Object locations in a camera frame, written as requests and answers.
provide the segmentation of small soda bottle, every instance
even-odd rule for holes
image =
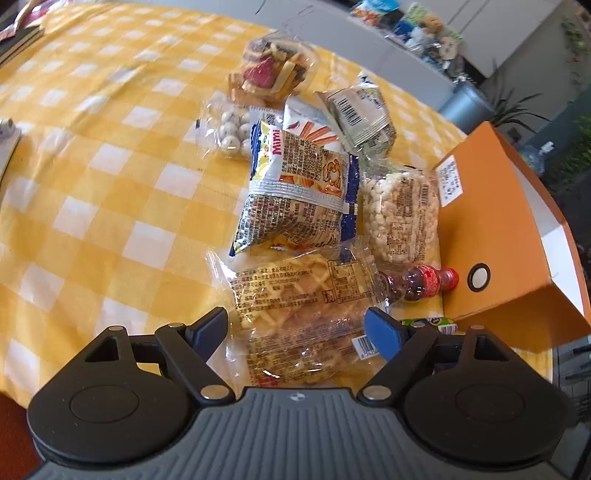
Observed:
[[[417,301],[434,297],[440,291],[456,288],[459,281],[452,268],[437,270],[429,265],[415,265],[403,272],[379,271],[379,281],[389,305],[399,301]]]

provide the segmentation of yellow and white checkered tablecloth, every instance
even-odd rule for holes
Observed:
[[[0,70],[0,116],[23,131],[0,184],[0,390],[24,406],[108,325],[153,332],[214,306],[205,252],[230,247],[248,165],[202,158],[194,123],[268,31],[134,4],[71,5],[43,24]],[[318,51],[310,91],[354,80],[357,65]],[[461,141],[376,80],[395,158],[433,166]]]

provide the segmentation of orange box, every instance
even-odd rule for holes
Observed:
[[[444,294],[445,315],[461,330],[484,325],[531,352],[589,335],[591,307],[570,228],[513,147],[485,123],[436,171],[441,264],[460,275]]]

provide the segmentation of blue-gray cylindrical bin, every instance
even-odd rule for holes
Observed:
[[[489,120],[494,110],[474,85],[463,82],[458,85],[439,113],[464,133],[469,134],[482,122]]]

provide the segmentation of red bottle label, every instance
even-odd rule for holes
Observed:
[[[434,297],[439,291],[439,275],[437,275],[437,270],[429,265],[417,265],[417,268],[423,274],[425,283],[425,294],[423,298]]]

